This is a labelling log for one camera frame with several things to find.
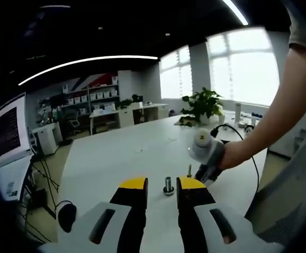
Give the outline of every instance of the white cabinet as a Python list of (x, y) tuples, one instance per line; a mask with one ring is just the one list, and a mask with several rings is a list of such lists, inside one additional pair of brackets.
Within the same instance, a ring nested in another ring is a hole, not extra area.
[(168, 105), (158, 107), (158, 119), (168, 118)]
[(133, 111), (132, 110), (120, 110), (119, 111), (119, 124), (120, 124), (120, 128), (125, 128), (131, 125), (134, 125)]

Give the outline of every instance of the ceiling light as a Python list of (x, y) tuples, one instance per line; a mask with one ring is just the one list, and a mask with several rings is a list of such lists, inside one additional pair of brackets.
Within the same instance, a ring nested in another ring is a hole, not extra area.
[(44, 5), (40, 8), (71, 8), (69, 5)]
[(55, 66), (55, 67), (51, 67), (47, 70), (39, 72), (38, 74), (30, 76), (29, 78), (25, 79), (23, 82), (19, 83), (18, 85), (22, 85), (22, 84), (26, 83), (27, 81), (29, 81), (29, 80), (31, 80), (31, 79), (39, 76), (39, 75), (42, 75), (42, 74), (44, 74), (46, 72), (49, 72), (51, 70), (59, 69), (60, 67), (65, 67), (65, 66), (72, 65), (72, 64), (75, 64), (75, 63), (80, 63), (80, 62), (88, 62), (88, 61), (95, 61), (95, 60), (106, 60), (106, 59), (149, 59), (149, 60), (157, 60), (158, 57), (142, 56), (142, 55), (110, 55), (110, 56), (99, 56), (99, 57), (81, 59), (81, 60), (77, 60), (77, 61), (73, 61), (73, 62), (63, 63), (63, 64), (60, 64), (60, 65)]
[(248, 25), (248, 21), (246, 18), (242, 15), (240, 10), (236, 7), (236, 5), (231, 0), (222, 0), (235, 14), (235, 16), (240, 20), (240, 22), (243, 25)]

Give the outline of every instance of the bolt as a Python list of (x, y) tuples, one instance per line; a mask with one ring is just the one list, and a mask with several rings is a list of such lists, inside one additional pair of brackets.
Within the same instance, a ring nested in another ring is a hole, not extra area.
[(171, 184), (170, 177), (165, 178), (164, 194), (167, 196), (171, 196), (174, 194), (174, 187)]
[(188, 174), (187, 174), (187, 177), (188, 177), (188, 178), (191, 178), (191, 177), (192, 177), (192, 165), (191, 165), (191, 164), (188, 166)]

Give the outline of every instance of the computer monitor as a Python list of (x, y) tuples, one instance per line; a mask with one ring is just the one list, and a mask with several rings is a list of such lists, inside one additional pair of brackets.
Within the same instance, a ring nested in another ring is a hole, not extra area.
[(25, 94), (0, 107), (0, 166), (31, 153), (25, 121)]

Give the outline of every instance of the potted plant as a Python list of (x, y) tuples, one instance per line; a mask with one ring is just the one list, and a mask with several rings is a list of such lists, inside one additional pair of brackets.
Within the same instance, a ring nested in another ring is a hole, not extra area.
[(205, 87), (201, 92), (195, 92), (193, 96), (184, 96), (182, 100), (188, 102), (190, 109), (181, 110), (182, 114), (189, 114), (189, 116), (181, 117), (180, 124), (190, 127), (193, 126), (192, 122), (208, 125), (212, 115), (222, 115), (219, 105), (223, 103), (219, 101), (219, 98), (221, 98), (219, 94)]

